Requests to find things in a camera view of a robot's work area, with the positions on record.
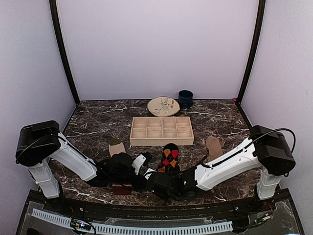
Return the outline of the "black argyle sock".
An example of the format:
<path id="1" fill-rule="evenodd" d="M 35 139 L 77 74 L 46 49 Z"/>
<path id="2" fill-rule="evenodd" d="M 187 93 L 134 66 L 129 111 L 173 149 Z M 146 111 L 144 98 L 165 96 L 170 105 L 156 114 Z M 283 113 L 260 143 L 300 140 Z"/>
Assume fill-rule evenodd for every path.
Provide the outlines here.
<path id="1" fill-rule="evenodd" d="M 158 165 L 157 171 L 160 173 L 179 172 L 179 148 L 174 143 L 169 143 L 164 146 L 161 162 Z"/>

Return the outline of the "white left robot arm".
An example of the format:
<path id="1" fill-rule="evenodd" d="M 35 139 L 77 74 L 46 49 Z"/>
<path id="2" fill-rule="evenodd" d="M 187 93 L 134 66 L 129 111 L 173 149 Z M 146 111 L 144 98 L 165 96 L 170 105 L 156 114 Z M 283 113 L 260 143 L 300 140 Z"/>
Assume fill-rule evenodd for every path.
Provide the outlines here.
<path id="1" fill-rule="evenodd" d="M 97 162 L 73 146 L 60 132 L 59 123 L 50 120 L 27 125 L 20 130 L 16 163 L 27 168 L 50 206 L 58 213 L 66 213 L 69 203 L 61 196 L 61 184 L 48 164 L 54 159 L 78 175 L 92 187 L 119 184 L 135 191 L 146 187 L 146 178 L 139 174 L 140 166 L 126 153 L 119 139 L 109 143 L 110 158 Z"/>

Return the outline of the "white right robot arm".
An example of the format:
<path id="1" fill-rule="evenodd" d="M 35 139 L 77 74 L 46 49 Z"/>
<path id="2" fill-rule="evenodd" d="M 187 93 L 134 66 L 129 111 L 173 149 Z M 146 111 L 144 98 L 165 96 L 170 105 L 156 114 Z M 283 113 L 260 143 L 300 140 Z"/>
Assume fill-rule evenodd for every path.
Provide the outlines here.
<path id="1" fill-rule="evenodd" d="M 183 172 L 148 172 L 146 189 L 165 200 L 186 200 L 195 197 L 200 190 L 209 191 L 234 176 L 262 167 L 256 185 L 257 196 L 249 205 L 253 212 L 261 212 L 268 205 L 268 199 L 274 196 L 282 177 L 296 165 L 292 155 L 294 148 L 288 146 L 283 131 L 283 128 L 271 130 L 253 126 L 250 137 L 215 160 L 200 162 Z"/>

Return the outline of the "beige striped sock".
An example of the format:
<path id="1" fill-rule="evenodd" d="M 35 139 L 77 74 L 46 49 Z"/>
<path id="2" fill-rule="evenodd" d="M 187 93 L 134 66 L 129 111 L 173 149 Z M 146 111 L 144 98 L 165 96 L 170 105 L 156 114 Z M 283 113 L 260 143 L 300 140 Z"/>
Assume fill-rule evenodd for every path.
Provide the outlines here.
<path id="1" fill-rule="evenodd" d="M 130 177 L 132 174 L 132 158 L 126 153 L 120 139 L 112 139 L 109 143 L 110 160 L 109 173 L 113 177 L 112 187 L 114 195 L 131 195 Z"/>

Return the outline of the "wooden compartment tray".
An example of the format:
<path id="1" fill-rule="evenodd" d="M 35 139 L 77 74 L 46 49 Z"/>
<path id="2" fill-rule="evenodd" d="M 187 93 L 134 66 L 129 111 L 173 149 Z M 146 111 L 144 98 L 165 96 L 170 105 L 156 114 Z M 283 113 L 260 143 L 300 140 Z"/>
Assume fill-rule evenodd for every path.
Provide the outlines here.
<path id="1" fill-rule="evenodd" d="M 134 117 L 130 144 L 132 146 L 193 145 L 190 117 Z"/>

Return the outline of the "tan plain sock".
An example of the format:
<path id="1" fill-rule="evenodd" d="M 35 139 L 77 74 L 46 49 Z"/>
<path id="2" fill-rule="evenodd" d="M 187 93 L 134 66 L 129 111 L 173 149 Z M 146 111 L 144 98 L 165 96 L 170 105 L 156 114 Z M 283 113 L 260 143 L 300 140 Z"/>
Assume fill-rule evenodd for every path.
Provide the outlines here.
<path id="1" fill-rule="evenodd" d="M 208 149 L 209 156 L 208 161 L 211 162 L 223 155 L 220 141 L 214 137 L 208 137 L 206 139 L 206 148 Z"/>

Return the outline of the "patterned ceramic plate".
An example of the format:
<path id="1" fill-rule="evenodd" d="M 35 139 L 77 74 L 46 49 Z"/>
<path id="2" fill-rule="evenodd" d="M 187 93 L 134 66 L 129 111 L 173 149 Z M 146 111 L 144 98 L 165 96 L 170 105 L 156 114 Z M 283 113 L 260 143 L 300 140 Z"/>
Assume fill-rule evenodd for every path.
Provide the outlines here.
<path id="1" fill-rule="evenodd" d="M 148 111 L 156 117 L 169 117 L 180 111 L 179 103 L 170 97 L 160 96 L 148 102 Z"/>

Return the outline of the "dark blue mug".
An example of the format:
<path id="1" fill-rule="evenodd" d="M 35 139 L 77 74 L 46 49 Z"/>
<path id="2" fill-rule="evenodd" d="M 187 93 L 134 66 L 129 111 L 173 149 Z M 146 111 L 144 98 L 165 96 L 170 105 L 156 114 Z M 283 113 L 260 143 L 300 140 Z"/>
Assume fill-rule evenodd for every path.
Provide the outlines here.
<path id="1" fill-rule="evenodd" d="M 188 109 L 193 105 L 193 93 L 189 90 L 179 91 L 179 105 L 181 109 Z"/>

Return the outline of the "left black corner post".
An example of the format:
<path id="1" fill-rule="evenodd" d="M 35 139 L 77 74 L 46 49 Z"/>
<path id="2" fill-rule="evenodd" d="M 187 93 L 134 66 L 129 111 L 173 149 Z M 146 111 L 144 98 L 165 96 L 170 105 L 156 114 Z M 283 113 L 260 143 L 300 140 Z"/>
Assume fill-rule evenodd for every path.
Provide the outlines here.
<path id="1" fill-rule="evenodd" d="M 59 54 L 61 57 L 61 61 L 63 64 L 63 68 L 66 74 L 67 82 L 71 91 L 71 95 L 74 99 L 74 103 L 76 106 L 80 104 L 80 98 L 74 83 L 74 79 L 72 76 L 72 72 L 70 69 L 69 61 L 67 58 L 67 53 L 66 53 L 66 48 L 63 40 L 63 35 L 61 31 L 61 24 L 60 24 L 60 19 L 59 19 L 59 14 L 58 14 L 58 9 L 57 9 L 57 1 L 56 0 L 50 0 L 49 1 L 49 7 L 50 7 L 50 12 L 51 12 L 51 17 L 52 17 L 52 23 L 54 27 L 54 32 L 55 32 L 55 37 L 58 45 L 58 50 Z"/>

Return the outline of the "black corner post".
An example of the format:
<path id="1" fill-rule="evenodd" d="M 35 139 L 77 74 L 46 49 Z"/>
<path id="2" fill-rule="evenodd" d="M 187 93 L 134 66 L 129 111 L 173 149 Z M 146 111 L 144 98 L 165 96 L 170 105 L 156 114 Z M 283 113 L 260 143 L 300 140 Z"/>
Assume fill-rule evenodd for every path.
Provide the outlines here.
<path id="1" fill-rule="evenodd" d="M 258 9 L 257 9 L 257 15 L 256 15 L 256 21 L 255 21 L 255 27 L 254 27 L 254 32 L 253 32 L 253 37 L 251 41 L 251 47 L 247 59 L 247 64 L 245 68 L 245 72 L 243 75 L 242 83 L 239 89 L 239 93 L 236 98 L 236 104 L 237 106 L 240 106 L 245 92 L 246 88 L 248 85 L 248 81 L 251 75 L 253 63 L 255 60 L 256 52 L 257 52 L 257 47 L 259 43 L 259 38 L 261 34 L 261 29 L 262 29 L 262 23 L 263 23 L 263 17 L 264 17 L 264 12 L 265 12 L 265 6 L 266 6 L 266 0 L 259 0 L 258 2 Z"/>
<path id="2" fill-rule="evenodd" d="M 61 31 L 61 24 L 60 24 L 60 19 L 59 19 L 59 14 L 58 14 L 58 9 L 57 9 L 57 1 L 56 0 L 50 0 L 49 1 L 49 7 L 50 7 L 50 12 L 51 12 L 51 17 L 52 17 L 52 23 L 54 27 L 54 32 L 55 32 L 55 37 L 58 45 L 58 50 L 59 54 L 61 57 L 61 61 L 63 64 L 63 68 L 66 74 L 67 82 L 71 91 L 71 95 L 74 99 L 74 103 L 76 106 L 80 104 L 80 98 L 74 83 L 74 79 L 72 76 L 72 72 L 70 69 L 69 61 L 67 58 L 67 53 L 66 53 L 66 48 L 63 40 L 63 35 Z"/>

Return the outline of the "right black corner post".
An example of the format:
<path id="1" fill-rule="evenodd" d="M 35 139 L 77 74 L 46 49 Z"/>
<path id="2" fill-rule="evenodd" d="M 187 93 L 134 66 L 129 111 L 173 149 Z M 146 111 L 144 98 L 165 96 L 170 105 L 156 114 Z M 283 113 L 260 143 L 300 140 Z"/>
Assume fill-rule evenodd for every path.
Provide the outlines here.
<path id="1" fill-rule="evenodd" d="M 257 52 L 257 47 L 259 43 L 259 38 L 261 34 L 261 29 L 262 29 L 262 23 L 263 23 L 263 17 L 264 17 L 264 12 L 265 12 L 265 6 L 266 6 L 266 0 L 259 0 L 258 2 L 258 9 L 257 9 L 257 15 L 256 15 L 256 21 L 255 21 L 255 27 L 254 27 L 254 32 L 253 32 L 253 37 L 251 41 L 251 47 L 247 59 L 247 64 L 245 68 L 245 72 L 243 75 L 242 83 L 239 89 L 239 93 L 236 98 L 236 104 L 237 106 L 240 106 L 245 92 L 246 88 L 248 85 L 248 81 L 251 75 L 253 63 L 255 60 L 256 52 Z"/>

